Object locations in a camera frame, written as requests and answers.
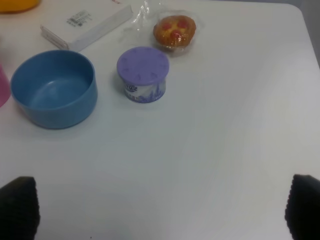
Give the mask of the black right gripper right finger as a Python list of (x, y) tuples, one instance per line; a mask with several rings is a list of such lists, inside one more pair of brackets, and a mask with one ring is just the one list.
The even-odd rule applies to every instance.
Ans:
[(311, 175), (295, 174), (284, 219), (294, 240), (320, 238), (320, 181)]

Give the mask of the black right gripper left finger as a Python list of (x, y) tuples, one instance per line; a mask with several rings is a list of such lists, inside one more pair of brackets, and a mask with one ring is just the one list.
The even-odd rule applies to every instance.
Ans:
[(0, 188), (0, 238), (33, 240), (40, 224), (36, 181), (20, 176)]

